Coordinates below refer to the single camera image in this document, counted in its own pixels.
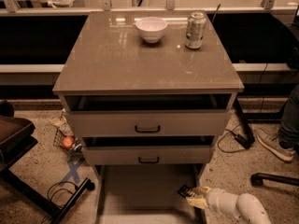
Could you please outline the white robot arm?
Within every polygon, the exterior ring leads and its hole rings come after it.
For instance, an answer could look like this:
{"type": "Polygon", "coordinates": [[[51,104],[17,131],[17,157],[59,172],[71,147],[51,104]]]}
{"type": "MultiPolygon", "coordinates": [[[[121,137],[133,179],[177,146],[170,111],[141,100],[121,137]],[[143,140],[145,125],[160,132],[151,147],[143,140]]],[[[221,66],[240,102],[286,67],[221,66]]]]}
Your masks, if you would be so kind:
{"type": "Polygon", "coordinates": [[[213,212],[243,220],[247,224],[271,224],[260,200],[248,193],[236,195],[224,189],[196,187],[187,188],[185,199],[191,206],[208,208],[213,212]]]}

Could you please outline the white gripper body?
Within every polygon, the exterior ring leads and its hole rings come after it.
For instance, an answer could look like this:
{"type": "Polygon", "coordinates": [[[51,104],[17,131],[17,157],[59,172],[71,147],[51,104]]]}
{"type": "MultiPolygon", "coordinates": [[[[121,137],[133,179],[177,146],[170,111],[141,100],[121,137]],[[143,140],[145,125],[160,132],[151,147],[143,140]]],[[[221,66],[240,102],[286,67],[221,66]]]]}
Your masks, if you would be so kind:
{"type": "Polygon", "coordinates": [[[224,213],[228,193],[224,189],[211,189],[206,195],[207,206],[211,211],[224,213]]]}

